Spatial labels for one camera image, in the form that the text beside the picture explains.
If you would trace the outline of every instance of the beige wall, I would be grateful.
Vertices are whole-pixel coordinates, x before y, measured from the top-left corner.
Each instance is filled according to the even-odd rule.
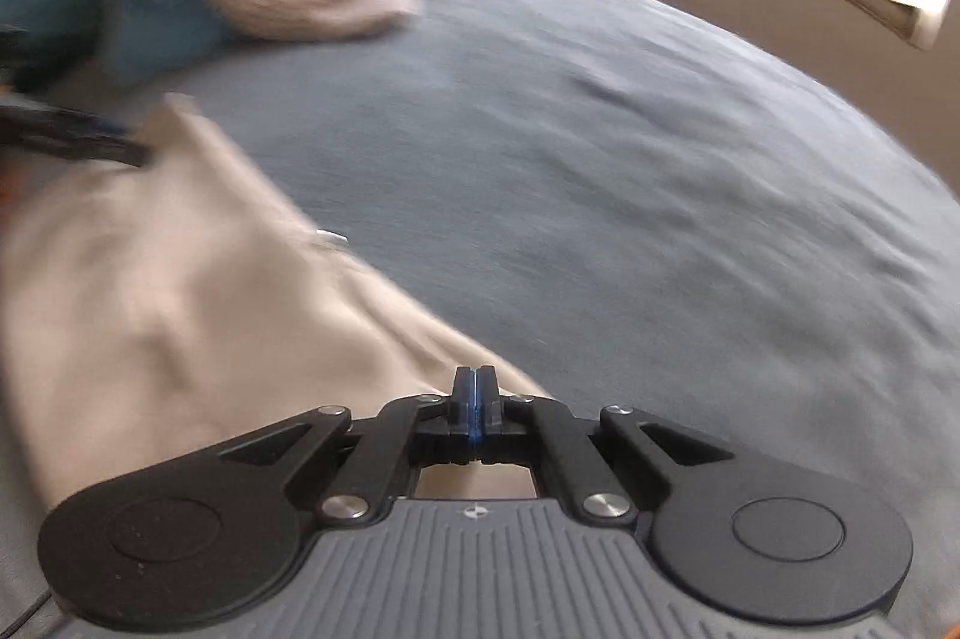
[[[960,0],[930,51],[846,0],[664,0],[747,38],[872,115],[960,193]]]

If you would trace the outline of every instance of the gray bed sheet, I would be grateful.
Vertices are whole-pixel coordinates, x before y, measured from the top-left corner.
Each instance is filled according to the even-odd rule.
[[[960,621],[960,206],[828,89],[654,0],[426,0],[61,96],[133,118],[167,89],[577,412],[872,486],[915,536],[895,622]]]

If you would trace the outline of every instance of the gray ribbed plate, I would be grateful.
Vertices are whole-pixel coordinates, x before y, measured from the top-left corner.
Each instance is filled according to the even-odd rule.
[[[369,529],[328,532],[283,591],[189,639],[902,639],[880,616],[765,628],[669,583],[622,530],[555,500],[398,500]],[[71,619],[56,639],[131,636]]]

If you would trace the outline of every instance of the black cable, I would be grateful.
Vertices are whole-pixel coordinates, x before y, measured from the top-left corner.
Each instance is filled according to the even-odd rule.
[[[17,633],[18,631],[20,631],[20,629],[23,628],[25,623],[27,623],[27,621],[30,620],[32,616],[37,614],[37,612],[40,611],[40,607],[43,607],[43,604],[46,604],[46,602],[48,602],[49,600],[50,600],[50,591],[44,590],[43,593],[40,594],[40,597],[35,602],[30,604],[30,607],[27,607],[26,609],[24,609],[16,620],[14,620],[6,628],[3,629],[3,632],[0,633],[0,639],[11,639],[11,636],[13,636],[14,633]]]

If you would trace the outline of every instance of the metal screw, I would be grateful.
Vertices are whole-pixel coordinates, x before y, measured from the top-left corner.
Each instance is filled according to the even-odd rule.
[[[330,496],[320,509],[328,517],[338,520],[356,520],[370,511],[370,504],[360,496]]]
[[[594,493],[584,499],[584,511],[594,517],[623,517],[630,502],[616,493]]]

